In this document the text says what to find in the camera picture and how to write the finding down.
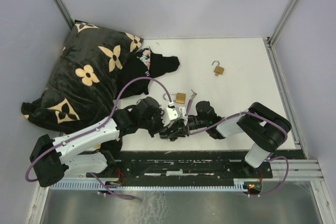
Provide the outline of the black padlock with keys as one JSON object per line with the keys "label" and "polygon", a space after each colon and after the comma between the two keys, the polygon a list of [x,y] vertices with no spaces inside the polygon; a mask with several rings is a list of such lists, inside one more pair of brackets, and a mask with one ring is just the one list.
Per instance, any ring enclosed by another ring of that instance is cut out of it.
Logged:
{"label": "black padlock with keys", "polygon": [[168,139],[173,142],[177,140],[179,137],[187,137],[188,132],[185,127],[175,127],[175,128],[169,128],[169,136]]}

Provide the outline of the medium brass padlock long shackle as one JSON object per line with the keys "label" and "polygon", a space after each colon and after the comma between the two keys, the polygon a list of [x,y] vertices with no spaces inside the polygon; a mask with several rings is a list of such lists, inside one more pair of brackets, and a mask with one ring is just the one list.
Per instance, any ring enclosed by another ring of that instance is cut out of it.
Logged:
{"label": "medium brass padlock long shackle", "polygon": [[178,103],[178,104],[184,104],[186,100],[186,94],[185,93],[169,93],[166,92],[163,94],[163,99],[168,101],[169,103]]}

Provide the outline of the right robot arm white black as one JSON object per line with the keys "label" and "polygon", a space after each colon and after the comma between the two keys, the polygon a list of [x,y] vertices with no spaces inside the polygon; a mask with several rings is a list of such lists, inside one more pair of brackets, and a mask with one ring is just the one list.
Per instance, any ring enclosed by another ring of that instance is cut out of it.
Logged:
{"label": "right robot arm white black", "polygon": [[259,173],[260,165],[287,140],[292,129],[287,119],[259,102],[223,118],[208,101],[197,103],[196,112],[196,116],[188,117],[187,135],[206,132],[211,138],[222,140],[244,133],[254,142],[241,164],[241,172],[246,177]]}

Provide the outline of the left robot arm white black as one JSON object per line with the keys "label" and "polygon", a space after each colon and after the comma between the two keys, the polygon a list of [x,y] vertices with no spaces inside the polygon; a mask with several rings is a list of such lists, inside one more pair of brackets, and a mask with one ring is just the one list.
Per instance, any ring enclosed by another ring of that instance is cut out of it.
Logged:
{"label": "left robot arm white black", "polygon": [[112,176],[116,164],[109,151],[86,154],[96,145],[116,141],[138,129],[148,131],[150,136],[162,133],[174,123],[186,122],[186,109],[169,103],[161,108],[152,97],[140,100],[136,105],[117,109],[112,116],[72,134],[50,138],[41,136],[29,157],[30,169],[36,174],[41,187],[49,187],[63,179],[65,175],[101,173]]}

